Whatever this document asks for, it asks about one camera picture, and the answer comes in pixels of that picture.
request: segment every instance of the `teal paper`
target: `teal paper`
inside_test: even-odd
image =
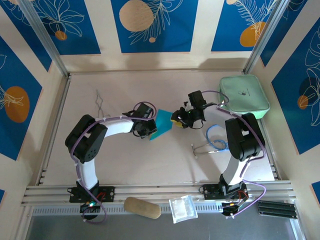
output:
[[[151,135],[150,141],[172,129],[173,122],[170,121],[171,116],[172,116],[172,112],[165,111],[162,109],[158,110],[158,113],[155,119],[157,131]]]

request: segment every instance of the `blue wire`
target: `blue wire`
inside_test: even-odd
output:
[[[229,148],[228,148],[228,143],[225,142],[224,140],[217,139],[217,140],[214,140],[213,142],[210,140],[210,138],[209,138],[209,131],[210,131],[212,128],[216,127],[216,126],[218,126],[218,125],[217,125],[217,124],[212,125],[211,127],[209,127],[209,128],[206,130],[206,133],[205,133],[205,138],[206,138],[206,140],[208,141],[208,143],[209,143],[214,149],[217,149],[218,151],[226,151],[226,150],[229,150]],[[221,144],[224,145],[224,148],[216,147],[216,146],[214,145],[214,143],[221,143]]]

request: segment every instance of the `wall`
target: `wall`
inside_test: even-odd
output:
[[[70,72],[243,69],[274,0],[34,0]],[[0,0],[31,49],[34,34],[12,0]]]
[[[311,188],[312,183],[320,180],[320,145],[314,146],[312,143],[319,140],[320,126],[310,125],[312,121],[310,105],[298,106],[300,93],[297,85],[303,81],[300,77],[302,71],[306,74],[306,57],[305,55],[297,57],[297,52],[304,48],[304,42],[302,45],[301,42],[319,20],[318,9],[319,1],[308,0],[266,67],[259,60],[252,72],[260,79],[270,101],[270,111],[263,120],[282,176],[291,180],[296,192],[302,224],[307,229],[307,239],[318,239],[320,234],[320,205]],[[308,52],[308,48],[309,45],[306,45],[304,54]],[[286,62],[294,63],[288,66],[285,65]],[[278,86],[281,81],[285,82],[282,89]],[[296,126],[289,124],[291,119],[295,119]],[[301,136],[305,135],[304,138],[297,137],[296,132]],[[309,148],[301,147],[301,141],[304,146],[309,144]]]
[[[0,109],[0,150],[3,153],[0,154],[0,189],[5,190],[0,206],[0,239],[6,240],[17,220],[26,186],[40,165],[44,136],[62,75],[54,64],[48,69],[43,66],[1,7],[0,22],[0,55],[6,51],[7,56],[3,65],[1,62],[0,85],[7,93],[9,85],[23,86],[27,93],[22,101],[16,98],[16,102],[11,101],[10,106],[6,102]],[[8,100],[8,95],[0,96]]]

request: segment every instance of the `white table surface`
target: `white table surface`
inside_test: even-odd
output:
[[[76,74],[63,107],[54,140],[44,185],[74,185],[76,169],[65,140],[80,118],[89,114],[98,117],[96,91],[103,99],[102,109],[112,117],[132,110],[140,101],[152,102],[158,109],[178,110],[197,90],[216,90],[222,77],[240,72],[196,70],[124,71]],[[205,93],[207,101],[217,102],[217,96]],[[175,184],[186,182],[218,182],[226,169],[229,151],[206,154],[195,159],[191,144],[206,143],[205,131],[214,122],[206,122],[199,130],[172,130],[149,141],[131,133],[117,134],[104,139],[95,159],[100,184]],[[212,130],[212,139],[226,140],[221,127]],[[252,162],[244,178],[249,181],[273,181],[268,159]]]

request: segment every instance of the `light green box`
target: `light green box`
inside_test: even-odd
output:
[[[223,77],[219,91],[230,99],[223,107],[235,114],[253,113],[256,119],[261,119],[270,109],[269,101],[254,75]],[[223,100],[224,97],[220,95],[220,102]]]

